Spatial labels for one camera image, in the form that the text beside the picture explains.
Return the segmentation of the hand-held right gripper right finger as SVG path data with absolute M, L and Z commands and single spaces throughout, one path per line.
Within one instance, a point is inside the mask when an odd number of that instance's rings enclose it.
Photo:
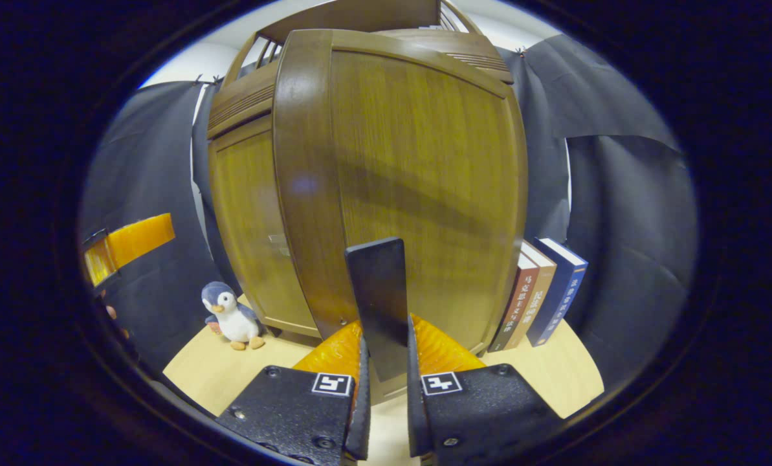
M 512 365 L 481 363 L 415 315 L 407 343 L 408 444 L 421 464 L 501 464 L 539 448 L 563 427 Z

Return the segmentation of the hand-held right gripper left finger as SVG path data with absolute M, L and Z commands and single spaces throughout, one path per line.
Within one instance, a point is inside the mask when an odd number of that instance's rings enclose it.
M 371 395 L 361 322 L 345 325 L 292 368 L 265 366 L 217 424 L 303 463 L 367 460 Z

